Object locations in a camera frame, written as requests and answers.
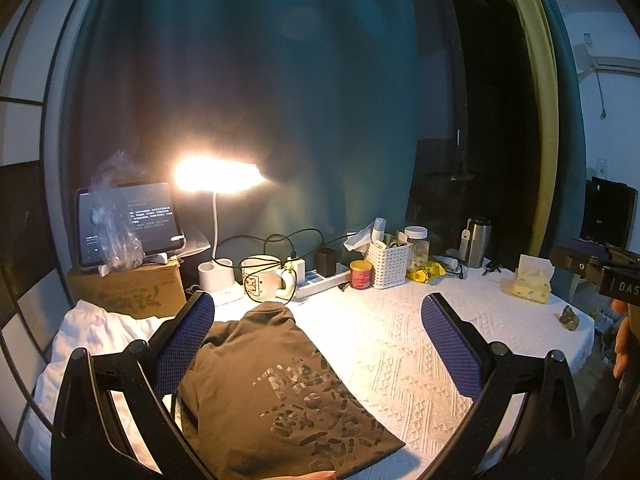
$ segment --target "patterned tablecloth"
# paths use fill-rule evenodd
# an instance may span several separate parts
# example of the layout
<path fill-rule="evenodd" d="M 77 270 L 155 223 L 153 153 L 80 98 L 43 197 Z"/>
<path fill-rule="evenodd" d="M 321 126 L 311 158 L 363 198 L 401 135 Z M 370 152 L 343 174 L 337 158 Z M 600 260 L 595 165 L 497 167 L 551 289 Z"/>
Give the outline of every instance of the patterned tablecloth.
<path fill-rule="evenodd" d="M 514 353 L 538 357 L 561 349 L 574 374 L 584 364 L 593 345 L 593 319 L 574 308 L 580 325 L 569 332 L 558 322 L 566 303 L 555 296 L 547 305 L 508 296 L 500 291 L 500 281 L 510 277 L 507 270 L 482 276 L 482 269 L 469 269 L 464 280 L 447 276 L 434 285 L 407 282 L 386 290 L 332 288 L 303 303 L 289 303 L 298 326 L 351 393 L 406 443 L 354 480 L 415 480 L 471 406 L 422 327 L 420 306 L 430 292 L 442 293 L 489 342 L 500 340 Z M 216 320 L 240 319 L 254 306 L 245 297 L 217 307 Z M 512 400 L 483 466 L 498 459 L 521 401 Z"/>

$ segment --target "blue gripper pad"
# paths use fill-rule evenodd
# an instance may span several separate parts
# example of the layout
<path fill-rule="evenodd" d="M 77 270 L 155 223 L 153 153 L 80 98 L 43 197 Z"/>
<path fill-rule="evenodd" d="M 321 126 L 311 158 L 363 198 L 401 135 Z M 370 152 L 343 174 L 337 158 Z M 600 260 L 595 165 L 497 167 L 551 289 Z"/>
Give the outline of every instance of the blue gripper pad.
<path fill-rule="evenodd" d="M 422 300 L 422 325 L 460 395 L 477 400 L 484 386 L 487 342 L 439 293 Z"/>
<path fill-rule="evenodd" d="M 213 324 L 213 318 L 213 298 L 206 292 L 196 292 L 178 316 L 163 323 L 149 340 L 152 385 L 156 396 L 177 391 L 189 364 Z"/>

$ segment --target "cardboard box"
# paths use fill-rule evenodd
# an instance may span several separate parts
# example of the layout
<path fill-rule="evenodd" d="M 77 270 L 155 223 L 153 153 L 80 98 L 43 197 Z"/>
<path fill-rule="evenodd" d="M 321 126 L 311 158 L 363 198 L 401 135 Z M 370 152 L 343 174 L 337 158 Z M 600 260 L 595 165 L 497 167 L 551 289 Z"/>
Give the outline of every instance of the cardboard box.
<path fill-rule="evenodd" d="M 175 316 L 186 303 L 179 269 L 177 260 L 111 272 L 105 277 L 95 270 L 73 268 L 66 280 L 75 301 L 85 300 L 136 319 L 167 317 Z"/>

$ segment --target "mug handle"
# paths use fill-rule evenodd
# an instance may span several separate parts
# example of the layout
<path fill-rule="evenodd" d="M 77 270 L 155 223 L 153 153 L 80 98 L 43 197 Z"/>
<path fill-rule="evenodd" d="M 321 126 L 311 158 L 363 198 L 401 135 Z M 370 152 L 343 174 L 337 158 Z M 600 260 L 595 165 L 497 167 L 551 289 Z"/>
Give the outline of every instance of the mug handle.
<path fill-rule="evenodd" d="M 276 274 L 284 281 L 284 288 L 279 288 L 274 293 L 276 298 L 290 300 L 296 286 L 296 279 L 290 269 L 277 269 Z"/>

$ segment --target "power strip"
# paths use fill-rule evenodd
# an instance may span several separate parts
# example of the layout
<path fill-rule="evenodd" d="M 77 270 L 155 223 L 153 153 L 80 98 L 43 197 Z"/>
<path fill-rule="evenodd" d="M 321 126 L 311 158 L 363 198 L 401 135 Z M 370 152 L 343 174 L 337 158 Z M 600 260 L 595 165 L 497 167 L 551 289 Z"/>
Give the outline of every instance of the power strip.
<path fill-rule="evenodd" d="M 328 278 L 321 276 L 316 270 L 308 270 L 305 273 L 304 283 L 298 286 L 293 298 L 294 300 L 303 300 L 312 294 L 317 294 L 318 292 L 322 292 L 328 288 L 348 282 L 350 278 L 351 269 L 340 263 L 337 264 L 336 273 Z"/>

